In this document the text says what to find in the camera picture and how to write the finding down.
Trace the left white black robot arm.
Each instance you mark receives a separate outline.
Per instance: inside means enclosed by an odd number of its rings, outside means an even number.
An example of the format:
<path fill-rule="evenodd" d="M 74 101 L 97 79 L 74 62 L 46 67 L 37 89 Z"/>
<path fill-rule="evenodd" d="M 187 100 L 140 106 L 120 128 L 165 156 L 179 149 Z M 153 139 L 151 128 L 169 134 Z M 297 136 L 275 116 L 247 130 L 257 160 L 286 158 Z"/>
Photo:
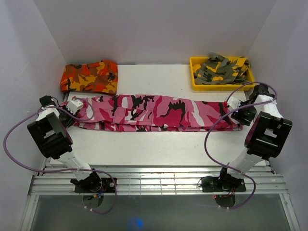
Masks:
<path fill-rule="evenodd" d="M 73 99 L 57 109 L 52 96 L 43 96 L 39 102 L 42 112 L 35 122 L 27 125 L 27 129 L 40 152 L 44 157 L 57 160 L 72 169 L 75 175 L 72 184 L 87 192 L 100 191 L 103 185 L 101 178 L 74 153 L 73 141 L 67 132 L 67 128 L 74 123 L 71 115 L 77 116 L 84 103 L 80 99 Z"/>

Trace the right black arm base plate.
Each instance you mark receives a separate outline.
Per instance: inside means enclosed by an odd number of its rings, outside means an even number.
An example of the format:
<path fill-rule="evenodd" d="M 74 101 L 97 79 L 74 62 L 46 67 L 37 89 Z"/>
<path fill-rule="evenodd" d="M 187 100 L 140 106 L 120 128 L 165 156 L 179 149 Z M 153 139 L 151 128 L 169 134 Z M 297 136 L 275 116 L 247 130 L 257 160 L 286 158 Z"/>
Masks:
<path fill-rule="evenodd" d="M 213 192 L 245 192 L 246 186 L 243 180 L 240 181 L 240 184 L 236 187 L 230 183 L 223 183 L 218 177 L 203 177 L 197 182 L 197 187 L 202 188 L 202 192 L 213 193 Z"/>

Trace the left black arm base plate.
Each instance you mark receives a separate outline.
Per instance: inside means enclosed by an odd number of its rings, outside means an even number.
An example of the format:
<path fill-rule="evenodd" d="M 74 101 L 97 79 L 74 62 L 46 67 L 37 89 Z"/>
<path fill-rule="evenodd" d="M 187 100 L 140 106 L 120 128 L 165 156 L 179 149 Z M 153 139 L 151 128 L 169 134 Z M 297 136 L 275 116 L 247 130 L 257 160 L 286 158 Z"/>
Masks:
<path fill-rule="evenodd" d="M 84 187 L 75 185 L 75 193 L 114 193 L 116 189 L 117 178 L 114 181 L 111 178 L 101 178 L 98 183 L 90 184 Z"/>

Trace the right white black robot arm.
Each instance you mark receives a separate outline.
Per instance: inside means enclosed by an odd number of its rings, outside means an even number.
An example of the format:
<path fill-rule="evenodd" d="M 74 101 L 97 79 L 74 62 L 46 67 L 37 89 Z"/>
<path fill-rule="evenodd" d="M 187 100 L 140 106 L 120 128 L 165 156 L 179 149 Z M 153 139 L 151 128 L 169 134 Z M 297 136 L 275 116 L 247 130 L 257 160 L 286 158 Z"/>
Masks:
<path fill-rule="evenodd" d="M 255 86 L 247 101 L 228 97 L 227 105 L 236 110 L 231 114 L 233 120 L 251 128 L 244 141 L 244 150 L 228 163 L 231 168 L 223 167 L 220 171 L 217 184 L 223 191 L 241 187 L 244 174 L 252 167 L 276 158 L 293 125 L 279 113 L 275 95 L 265 84 Z"/>

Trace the pink camouflage trousers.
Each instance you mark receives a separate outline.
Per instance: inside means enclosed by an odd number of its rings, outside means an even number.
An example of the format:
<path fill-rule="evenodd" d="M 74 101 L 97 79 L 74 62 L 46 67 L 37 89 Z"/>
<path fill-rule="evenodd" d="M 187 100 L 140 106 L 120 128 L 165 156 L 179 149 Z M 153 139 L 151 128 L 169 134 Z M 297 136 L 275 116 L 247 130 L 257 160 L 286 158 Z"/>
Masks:
<path fill-rule="evenodd" d="M 85 98 L 75 127 L 116 132 L 238 131 L 243 126 L 227 117 L 225 102 L 206 102 L 157 95 L 102 95 Z"/>

